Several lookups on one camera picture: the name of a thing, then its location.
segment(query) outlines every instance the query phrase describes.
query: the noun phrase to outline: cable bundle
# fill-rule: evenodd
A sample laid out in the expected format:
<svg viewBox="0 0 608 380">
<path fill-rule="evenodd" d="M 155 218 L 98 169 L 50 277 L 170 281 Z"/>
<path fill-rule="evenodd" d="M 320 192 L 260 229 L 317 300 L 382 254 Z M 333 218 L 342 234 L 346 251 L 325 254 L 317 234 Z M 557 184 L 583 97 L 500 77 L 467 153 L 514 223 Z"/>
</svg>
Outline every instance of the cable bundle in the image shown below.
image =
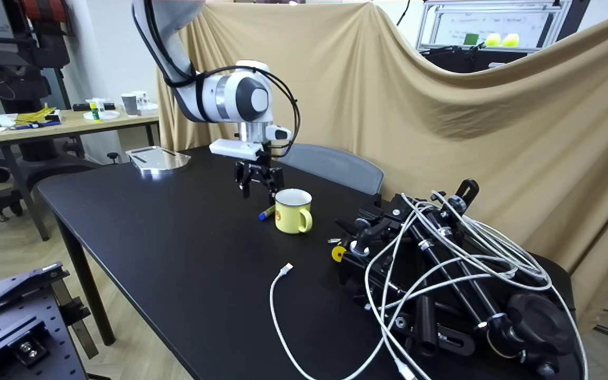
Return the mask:
<svg viewBox="0 0 608 380">
<path fill-rule="evenodd" d="M 422 295 L 428 295 L 436 290 L 457 288 L 459 284 L 476 285 L 476 281 L 489 281 L 489 279 L 501 281 L 507 288 L 513 288 L 513 290 L 526 291 L 526 293 L 553 293 L 559 300 L 562 313 L 567 317 L 570 330 L 576 336 L 576 347 L 578 347 L 580 365 L 583 365 L 583 379 L 589 379 L 587 357 L 584 357 L 584 349 L 583 349 L 583 341 L 578 336 L 576 323 L 573 323 L 572 314 L 567 313 L 567 307 L 566 307 L 562 293 L 551 284 L 548 272 L 524 247 L 518 247 L 514 241 L 510 241 L 508 236 L 504 236 L 496 229 L 492 229 L 478 220 L 472 220 L 469 216 L 462 216 L 453 207 L 452 199 L 447 201 L 438 192 L 432 192 L 432 196 L 431 196 L 434 204 L 411 201 L 404 195 L 400 195 L 399 199 L 407 206 L 409 216 L 404 216 L 402 223 L 399 224 L 399 229 L 392 230 L 392 239 L 379 251 L 367 256 L 368 263 L 363 271 L 363 290 L 364 290 L 364 299 L 367 299 L 364 309 L 371 311 L 373 322 L 378 323 L 382 339 L 375 344 L 375 349 L 368 353 L 368 357 L 363 362 L 363 365 L 357 367 L 346 379 L 357 379 L 373 362 L 373 357 L 379 353 L 382 347 L 387 350 L 387 356 L 392 357 L 392 362 L 397 365 L 397 372 L 402 379 L 428 379 L 428 375 L 414 362 L 414 357 L 402 349 L 402 344 L 392 334 L 392 327 L 399 322 L 402 307 L 407 303 L 418 300 Z M 469 251 L 459 243 L 455 243 L 452 239 L 452 230 L 447 230 L 450 226 L 447 229 L 438 226 L 432 216 L 450 218 L 453 223 L 450 226 L 455 226 L 457 232 L 463 234 L 469 239 L 469 243 L 476 250 Z M 422 251 L 436 247 L 441 251 L 447 251 L 450 258 L 434 263 L 428 271 L 423 271 L 418 279 L 414 279 L 409 284 L 409 288 L 397 291 L 394 285 L 390 284 L 390 279 L 392 279 L 397 256 L 399 256 L 399 250 L 400 250 L 404 234 L 418 236 L 418 247 Z M 383 265 L 386 256 L 390 256 L 387 268 L 386 268 L 386 275 L 378 288 L 378 281 L 375 279 L 371 281 L 371 277 L 373 277 L 378 263 Z M 436 279 L 434 275 L 441 275 L 450 268 L 462 268 L 462 272 L 455 277 L 445 277 L 445 279 L 434 281 Z M 291 363 L 298 367 L 298 372 L 303 379 L 312 379 L 298 365 L 298 362 L 288 353 L 286 342 L 280 334 L 276 314 L 274 314 L 274 300 L 271 300 L 274 285 L 288 271 L 291 271 L 291 267 L 286 271 L 280 271 L 278 277 L 269 285 L 271 323 L 274 323 L 278 341 L 280 341 L 286 357 L 291 360 Z M 524 362 L 526 350 L 521 350 L 521 356 L 507 356 L 492 342 L 492 326 L 498 327 L 496 319 L 508 319 L 508 317 L 504 313 L 493 313 L 482 323 L 476 326 L 478 330 L 486 330 L 487 347 L 501 360 Z"/>
</svg>

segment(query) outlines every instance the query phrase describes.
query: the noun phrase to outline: metal rack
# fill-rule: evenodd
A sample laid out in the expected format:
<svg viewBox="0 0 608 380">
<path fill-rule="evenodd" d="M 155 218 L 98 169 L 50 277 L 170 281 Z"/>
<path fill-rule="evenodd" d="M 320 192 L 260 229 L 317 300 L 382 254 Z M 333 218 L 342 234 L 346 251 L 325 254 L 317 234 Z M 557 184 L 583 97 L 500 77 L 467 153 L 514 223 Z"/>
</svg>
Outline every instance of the metal rack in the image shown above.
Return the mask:
<svg viewBox="0 0 608 380">
<path fill-rule="evenodd" d="M 467 44 L 463 37 L 455 41 L 452 39 L 452 29 L 453 29 L 453 37 L 472 35 L 472 37 L 478 37 L 478 41 L 482 41 L 482 37 L 489 35 L 489 28 L 496 28 L 496 32 L 504 32 L 504 35 L 526 32 L 521 41 L 531 41 L 531 44 L 521 44 L 513 48 L 486 48 L 486 52 L 534 54 L 542 46 L 553 44 L 559 39 L 559 32 L 564 28 L 564 21 L 570 8 L 572 8 L 572 0 L 504 0 L 504 2 L 423 0 L 422 21 L 420 21 L 420 29 L 415 37 L 415 48 L 418 52 L 431 52 L 431 48 L 442 48 L 442 46 L 471 46 L 472 48 L 472 46 L 478 46 L 478 43 Z"/>
</svg>

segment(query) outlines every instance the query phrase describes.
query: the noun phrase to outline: white cable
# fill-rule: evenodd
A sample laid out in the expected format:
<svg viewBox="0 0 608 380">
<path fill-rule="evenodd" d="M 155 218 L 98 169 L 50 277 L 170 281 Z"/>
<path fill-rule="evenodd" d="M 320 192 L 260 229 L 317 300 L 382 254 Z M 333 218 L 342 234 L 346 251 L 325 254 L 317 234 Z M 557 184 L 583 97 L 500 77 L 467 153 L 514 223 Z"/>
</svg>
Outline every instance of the white cable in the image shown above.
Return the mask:
<svg viewBox="0 0 608 380">
<path fill-rule="evenodd" d="M 587 363 L 587 353 L 584 353 L 584 347 L 583 347 L 583 341 L 580 341 L 580 331 L 578 331 L 578 326 L 570 313 L 570 309 L 566 307 L 562 293 L 557 291 L 557 288 L 551 288 L 551 291 L 555 293 L 555 299 L 559 300 L 566 317 L 570 319 L 572 323 L 572 330 L 573 330 L 573 336 L 576 336 L 576 344 L 578 344 L 578 350 L 580 350 L 580 363 L 583 363 L 583 380 L 589 380 L 590 379 L 590 370 L 589 370 L 589 363 Z"/>
<path fill-rule="evenodd" d="M 280 326 L 278 326 L 278 319 L 276 319 L 276 309 L 274 309 L 274 290 L 276 290 L 276 284 L 291 271 L 292 267 L 286 263 L 280 272 L 269 281 L 269 288 L 268 288 L 268 311 L 269 311 L 269 322 L 274 323 L 274 330 L 276 330 L 276 336 L 280 341 L 280 347 L 286 356 L 286 360 L 296 365 L 296 370 L 306 379 L 306 380 L 314 380 L 309 375 L 306 375 L 298 360 L 288 353 L 288 347 L 283 339 L 283 331 L 280 331 Z"/>
<path fill-rule="evenodd" d="M 501 284 L 508 284 L 513 288 L 518 290 L 527 290 L 527 291 L 546 291 L 551 290 L 551 277 L 545 275 L 545 285 L 530 285 L 530 284 L 516 284 L 510 277 L 507 277 L 507 272 L 498 272 L 489 267 L 486 267 L 481 261 L 474 261 L 469 251 L 463 251 L 462 247 L 457 247 L 453 241 L 450 241 L 447 236 L 442 236 L 432 224 L 431 220 L 418 209 L 418 206 L 414 206 L 404 195 L 400 195 L 402 201 L 414 209 L 418 223 L 432 234 L 432 239 L 436 239 L 441 246 L 445 246 L 453 256 L 462 258 L 467 265 L 471 265 L 472 268 L 487 272 L 496 279 L 500 279 Z M 507 267 L 510 267 L 513 271 L 521 271 L 527 272 L 530 277 L 535 277 L 534 268 L 530 268 L 530 265 L 518 263 L 516 258 L 508 258 L 507 254 L 498 254 L 498 250 L 492 250 L 492 254 L 507 258 Z"/>
<path fill-rule="evenodd" d="M 469 216 L 459 216 L 438 192 L 432 192 L 432 196 L 436 196 L 441 201 L 441 206 L 447 207 L 447 212 L 459 223 L 459 226 L 463 226 L 474 236 L 476 243 L 481 243 L 486 250 L 493 251 L 496 256 L 508 261 L 508 265 L 513 265 L 514 268 L 521 268 L 526 275 L 530 275 L 537 281 L 545 281 L 548 285 L 548 290 L 559 300 L 562 311 L 566 313 L 566 317 L 572 326 L 572 331 L 576 336 L 576 347 L 578 347 L 580 363 L 583 363 L 583 380 L 589 380 L 589 363 L 587 363 L 587 353 L 584 353 L 584 344 L 583 344 L 578 326 L 576 326 L 567 305 L 564 303 L 562 293 L 553 285 L 548 272 L 531 258 L 531 254 L 527 254 L 524 247 L 518 247 L 513 239 L 508 239 L 500 230 L 496 230 L 482 223 L 476 223 Z"/>
<path fill-rule="evenodd" d="M 392 357 L 397 372 L 399 372 L 404 380 L 415 379 L 415 377 L 414 377 L 414 372 L 394 356 L 394 350 L 392 350 L 392 347 L 390 347 L 390 342 L 387 342 L 387 334 L 390 334 L 390 331 L 383 327 L 383 322 L 386 322 L 383 311 L 386 311 L 387 284 L 390 284 L 390 277 L 392 277 L 394 258 L 397 258 L 399 246 L 400 246 L 400 241 L 402 241 L 402 234 L 409 230 L 411 224 L 414 224 L 414 213 L 407 216 L 407 220 L 402 223 L 402 229 L 400 229 L 400 232 L 399 232 L 399 236 L 397 236 L 397 243 L 392 246 L 390 265 L 387 265 L 386 279 L 383 279 L 383 288 L 382 288 L 382 313 L 379 313 L 379 319 L 378 319 L 378 323 L 382 326 L 382 342 L 383 342 L 387 356 Z"/>
<path fill-rule="evenodd" d="M 414 213 L 409 213 L 409 218 L 402 223 L 402 226 L 400 226 L 400 230 L 399 230 L 399 234 L 397 234 L 397 239 L 394 239 L 394 246 L 399 246 L 399 241 L 402 239 L 402 234 L 409 230 L 411 224 L 414 224 Z M 378 326 L 382 327 L 382 342 L 383 342 L 383 347 L 387 349 L 390 344 L 394 344 L 394 349 L 402 356 L 402 360 L 404 360 L 422 379 L 428 379 L 428 375 L 426 375 L 418 363 L 414 363 L 414 360 L 411 360 L 411 357 L 404 353 L 404 349 L 394 341 L 394 336 L 392 336 L 390 331 L 383 334 L 383 331 L 386 331 L 383 322 L 382 322 L 382 317 L 379 317 L 379 313 L 378 313 L 378 309 L 375 309 L 375 305 L 373 305 L 371 290 L 368 290 L 368 272 L 371 272 L 371 267 L 373 267 L 386 251 L 387 251 L 387 246 L 386 246 L 382 251 L 378 251 L 378 254 L 368 261 L 368 265 L 367 265 L 367 268 L 364 268 L 364 277 L 363 277 L 363 279 L 364 279 L 364 295 L 367 295 L 368 309 L 371 309 Z M 400 365 L 400 362 L 399 362 L 397 356 L 392 356 L 392 362 L 394 362 L 394 365 L 397 365 L 399 372 L 400 372 L 402 365 Z"/>
<path fill-rule="evenodd" d="M 459 216 L 445 196 L 438 192 L 431 192 L 447 212 L 463 226 L 471 236 L 481 243 L 486 250 L 493 251 L 496 256 L 508 258 L 516 268 L 521 268 L 526 275 L 537 279 L 537 281 L 548 281 L 551 277 L 545 272 L 542 267 L 516 243 L 500 234 L 498 230 L 486 226 L 482 223 L 476 223 L 472 218 Z M 476 234 L 478 229 L 489 229 L 493 234 Z"/>
<path fill-rule="evenodd" d="M 580 362 L 583 362 L 583 379 L 589 380 L 589 363 L 587 363 L 587 353 L 584 353 L 584 347 L 583 347 L 583 341 L 580 341 L 580 334 L 578 334 L 578 327 L 572 319 L 572 314 L 567 313 L 567 307 L 564 303 L 564 299 L 559 295 L 559 291 L 555 290 L 555 285 L 551 284 L 551 277 L 545 272 L 545 268 L 526 251 L 521 250 L 514 241 L 510 241 L 508 236 L 504 236 L 501 232 L 493 230 L 492 226 L 487 224 L 481 224 L 469 216 L 459 216 L 441 195 L 434 192 L 436 199 L 441 199 L 441 204 L 450 209 L 450 213 L 453 218 L 457 218 L 459 226 L 463 226 L 478 246 L 482 246 L 486 250 L 489 250 L 493 256 L 472 256 L 463 250 L 459 250 L 455 243 L 452 243 L 450 239 L 445 239 L 431 223 L 428 218 L 423 218 L 423 213 L 420 212 L 420 207 L 423 206 L 414 206 L 404 195 L 400 195 L 402 201 L 411 207 L 411 213 L 407 216 L 407 220 L 402 223 L 399 234 L 386 243 L 382 247 L 382 251 L 378 251 L 367 268 L 364 268 L 364 295 L 367 295 L 367 307 L 371 309 L 379 330 L 382 330 L 382 339 L 379 342 L 375 344 L 375 349 L 368 353 L 368 357 L 350 375 L 346 377 L 344 380 L 353 380 L 357 379 L 359 375 L 364 372 L 364 367 L 375 360 L 375 356 L 379 353 L 382 347 L 387 349 L 399 375 L 404 379 L 404 380 L 414 380 L 414 372 L 409 370 L 409 365 L 422 377 L 422 379 L 428 379 L 428 375 L 422 372 L 420 365 L 414 363 L 414 360 L 404 353 L 404 349 L 397 342 L 397 339 L 390 334 L 390 327 L 392 323 L 397 322 L 400 309 L 404 307 L 407 300 L 414 300 L 418 295 L 423 295 L 428 291 L 434 291 L 434 290 L 441 290 L 441 288 L 450 288 L 450 285 L 455 285 L 455 284 L 463 284 L 463 281 L 476 281 L 476 279 L 500 279 L 513 288 L 518 288 L 518 290 L 527 290 L 527 291 L 546 291 L 551 290 L 557 300 L 562 303 L 562 309 L 566 311 L 570 323 L 572 323 L 572 330 L 576 334 L 576 342 L 578 342 L 578 350 L 580 350 Z M 404 291 L 404 295 L 397 303 L 390 303 L 386 305 L 386 291 L 387 291 L 387 284 L 390 284 L 390 275 L 392 275 L 392 265 L 394 265 L 394 256 L 397 256 L 397 250 L 399 250 L 399 243 L 402 239 L 402 234 L 407 232 L 407 229 L 414 224 L 414 223 L 420 223 L 438 243 L 442 243 L 452 254 L 453 258 L 452 261 L 445 261 L 445 263 L 438 263 L 436 267 L 432 267 L 431 271 L 426 271 L 418 281 L 411 284 L 411 288 Z M 383 288 L 382 288 L 382 305 L 375 307 L 373 299 L 371 299 L 371 290 L 368 290 L 368 272 L 371 272 L 371 267 L 392 247 L 392 261 L 390 261 L 390 267 L 387 267 L 387 272 L 386 272 L 386 281 L 383 281 Z M 526 285 L 526 284 L 516 284 L 513 281 L 513 275 L 510 272 L 498 272 L 489 267 L 482 265 L 482 261 L 489 261 L 489 263 L 501 263 L 507 265 L 510 271 L 521 271 L 524 275 L 527 277 L 534 277 L 535 281 L 545 281 L 545 285 Z M 420 284 L 423 284 L 431 275 L 434 275 L 436 271 L 450 267 L 450 265 L 455 265 L 455 263 L 467 263 L 474 268 L 478 268 L 481 272 L 478 275 L 467 275 L 467 277 L 455 277 L 455 279 L 450 279 L 450 281 L 441 281 L 441 284 L 434 284 L 434 285 L 428 285 L 423 290 L 418 290 Z M 285 356 L 288 357 L 288 362 L 296 365 L 296 370 L 306 379 L 306 380 L 312 380 L 309 375 L 306 375 L 300 363 L 296 362 L 296 357 L 291 356 L 283 334 L 280 334 L 280 327 L 278 327 L 278 322 L 276 322 L 276 313 L 274 313 L 274 285 L 278 284 L 278 279 L 283 279 L 286 272 L 291 271 L 291 265 L 285 265 L 280 268 L 280 272 L 274 277 L 274 281 L 269 284 L 269 317 L 271 317 L 271 323 L 274 323 L 274 330 L 276 330 L 276 336 L 280 341 L 280 347 L 285 350 Z M 394 309 L 392 314 L 390 314 L 390 322 L 386 323 L 383 322 L 383 313 L 386 309 Z"/>
</svg>

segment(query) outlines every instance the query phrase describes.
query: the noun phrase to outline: power cord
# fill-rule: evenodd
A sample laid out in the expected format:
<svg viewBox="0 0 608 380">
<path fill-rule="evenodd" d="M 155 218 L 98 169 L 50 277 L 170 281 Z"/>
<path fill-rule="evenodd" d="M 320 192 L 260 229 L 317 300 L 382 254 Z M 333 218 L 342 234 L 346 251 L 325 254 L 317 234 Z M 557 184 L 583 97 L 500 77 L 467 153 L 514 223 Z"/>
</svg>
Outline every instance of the power cord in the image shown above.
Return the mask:
<svg viewBox="0 0 608 380">
<path fill-rule="evenodd" d="M 350 375 L 346 377 L 346 380 L 350 379 L 357 379 L 359 375 L 364 372 L 364 367 L 375 360 L 375 356 L 379 353 L 382 347 L 386 347 L 387 356 L 392 357 L 394 365 L 397 365 L 397 372 L 404 379 L 404 380 L 415 380 L 415 375 L 423 380 L 428 380 L 428 375 L 418 365 L 414 363 L 414 360 L 404 353 L 404 349 L 397 342 L 397 339 L 390 334 L 390 327 L 394 326 L 399 313 L 402 311 L 402 307 L 418 299 L 418 295 L 423 295 L 423 293 L 431 293 L 434 290 L 442 290 L 442 288 L 452 288 L 455 284 L 467 284 L 467 281 L 482 281 L 482 279 L 498 279 L 498 281 L 504 281 L 513 288 L 518 288 L 518 290 L 527 290 L 527 291 L 553 291 L 555 299 L 559 300 L 562 305 L 562 311 L 567 314 L 567 322 L 573 330 L 573 336 L 576 336 L 576 347 L 578 347 L 578 353 L 580 353 L 580 365 L 583 365 L 583 379 L 589 380 L 589 363 L 587 363 L 587 356 L 584 356 L 584 347 L 583 347 L 583 341 L 580 341 L 580 334 L 578 334 L 578 327 L 576 327 L 576 322 L 573 317 L 570 314 L 567 311 L 567 305 L 564 303 L 562 293 L 555 290 L 555 285 L 551 284 L 551 277 L 545 272 L 545 268 L 526 251 L 521 250 L 514 241 L 510 241 L 508 236 L 504 236 L 501 232 L 493 230 L 492 226 L 486 226 L 469 216 L 459 216 L 442 196 L 434 195 L 434 199 L 441 201 L 441 206 L 447 207 L 447 212 L 459 223 L 459 226 L 463 226 L 472 236 L 474 236 L 474 243 L 478 247 L 482 247 L 486 251 L 493 254 L 493 256 L 482 256 L 482 254 L 471 254 L 462 247 L 457 247 L 455 243 L 452 243 L 445 234 L 441 234 L 431 223 L 428 218 L 422 213 L 423 209 L 428 209 L 428 206 L 423 204 L 411 204 L 404 195 L 400 195 L 402 201 L 411 207 L 411 213 L 407 216 L 407 220 L 402 223 L 399 234 L 387 241 L 367 265 L 364 268 L 364 275 L 363 275 L 363 281 L 364 281 L 364 295 L 367 295 L 367 311 L 373 313 L 379 330 L 382 330 L 382 339 L 379 342 L 375 344 L 375 349 L 368 353 L 368 357 Z M 415 279 L 409 290 L 400 295 L 400 300 L 394 300 L 387 305 L 386 300 L 386 293 L 387 293 L 387 284 L 390 284 L 390 275 L 392 275 L 392 265 L 394 265 L 394 258 L 397 258 L 397 251 L 399 251 L 399 243 L 402 239 L 402 234 L 409 230 L 411 224 L 420 223 L 422 229 L 426 229 L 431 232 L 432 239 L 436 239 L 442 247 L 447 247 L 453 258 L 450 261 L 442 261 L 438 263 L 436 267 L 428 268 L 420 279 Z M 371 268 L 375 267 L 375 263 L 379 258 L 383 258 L 386 254 L 390 251 L 390 265 L 387 265 L 387 271 L 386 271 L 386 279 L 383 279 L 383 285 L 382 285 L 382 300 L 379 300 L 379 307 L 373 303 L 373 295 L 371 295 L 371 290 L 368 290 L 368 272 Z M 481 272 L 476 275 L 467 275 L 467 277 L 455 277 L 455 279 L 450 279 L 450 281 L 438 281 L 438 284 L 432 284 L 428 288 L 422 288 L 422 284 L 432 277 L 434 272 L 438 272 L 441 268 L 447 268 L 452 265 L 471 265 L 474 268 L 478 268 Z M 487 267 L 486 263 L 493 263 L 493 265 L 504 265 L 507 271 L 493 271 L 492 267 Z M 283 339 L 283 331 L 280 331 L 280 326 L 278 326 L 278 319 L 276 319 L 276 313 L 274 313 L 274 288 L 276 284 L 291 271 L 292 267 L 291 265 L 285 265 L 278 275 L 271 279 L 269 284 L 269 291 L 268 291 L 268 303 L 269 303 L 269 317 L 271 317 L 271 323 L 274 323 L 274 330 L 276 330 L 276 336 L 280 341 L 280 347 L 286 356 L 286 360 L 292 363 L 292 367 L 306 379 L 306 380 L 312 380 L 309 375 L 306 375 L 300 363 L 296 362 L 296 357 L 291 356 L 285 339 Z M 531 284 L 518 284 L 518 281 L 513 281 L 516 272 L 524 272 L 527 275 L 530 279 L 534 279 L 535 284 L 539 285 L 531 285 Z"/>
<path fill-rule="evenodd" d="M 402 15 L 397 19 L 397 24 L 394 24 L 394 25 L 400 25 L 400 21 L 404 19 L 404 15 L 407 15 L 409 6 L 411 6 L 411 0 L 407 0 L 407 5 L 404 5 L 404 8 L 402 8 Z"/>
</svg>

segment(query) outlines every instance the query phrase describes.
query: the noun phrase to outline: wall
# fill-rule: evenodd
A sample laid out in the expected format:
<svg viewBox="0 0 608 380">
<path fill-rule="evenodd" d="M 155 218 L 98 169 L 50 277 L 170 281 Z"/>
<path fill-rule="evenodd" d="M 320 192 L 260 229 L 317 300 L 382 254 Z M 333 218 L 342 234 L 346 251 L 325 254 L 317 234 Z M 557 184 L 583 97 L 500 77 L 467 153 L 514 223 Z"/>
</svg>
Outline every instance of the wall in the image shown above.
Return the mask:
<svg viewBox="0 0 608 380">
<path fill-rule="evenodd" d="M 580 28 L 578 29 L 587 29 L 590 25 L 597 25 L 601 21 L 608 19 L 608 0 L 590 0 L 590 5 L 587 6 Z"/>
<path fill-rule="evenodd" d="M 130 0 L 64 0 L 72 21 L 70 66 L 62 68 L 72 104 L 88 97 L 119 102 L 119 94 L 145 91 L 155 100 L 154 59 L 130 19 Z M 117 133 L 81 136 L 86 157 L 110 162 L 122 153 Z"/>
<path fill-rule="evenodd" d="M 397 24 L 402 10 L 407 10 L 400 25 L 397 25 L 397 29 L 402 35 L 409 46 L 415 46 L 415 35 L 422 21 L 423 2 L 422 0 L 373 0 L 373 5 L 379 6 L 387 15 L 387 19 L 392 19 L 392 24 Z"/>
</svg>

